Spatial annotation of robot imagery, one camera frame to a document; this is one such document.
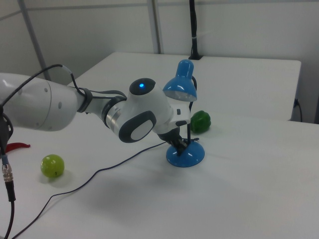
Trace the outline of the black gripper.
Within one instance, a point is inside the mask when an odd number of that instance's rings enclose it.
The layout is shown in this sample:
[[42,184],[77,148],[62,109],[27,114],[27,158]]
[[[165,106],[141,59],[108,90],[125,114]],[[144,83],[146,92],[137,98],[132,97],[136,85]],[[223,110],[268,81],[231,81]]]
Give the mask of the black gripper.
[[169,132],[158,134],[158,137],[169,143],[172,147],[173,152],[177,154],[177,156],[180,156],[184,148],[187,148],[188,146],[188,140],[187,139],[182,139],[180,136],[180,128],[174,128],[170,130]]

